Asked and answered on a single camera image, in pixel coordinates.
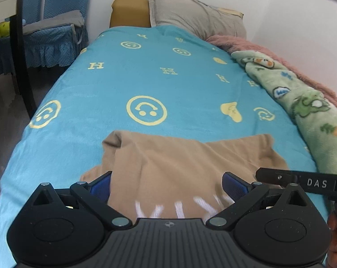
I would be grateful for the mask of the person right hand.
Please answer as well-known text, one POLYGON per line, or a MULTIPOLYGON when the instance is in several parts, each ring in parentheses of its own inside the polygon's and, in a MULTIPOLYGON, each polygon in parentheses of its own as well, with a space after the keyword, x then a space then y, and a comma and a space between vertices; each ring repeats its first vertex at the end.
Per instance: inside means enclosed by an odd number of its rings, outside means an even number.
POLYGON ((329 215, 327 225, 331 229, 332 241, 327 253, 326 267, 337 268, 337 216, 334 212, 329 215))

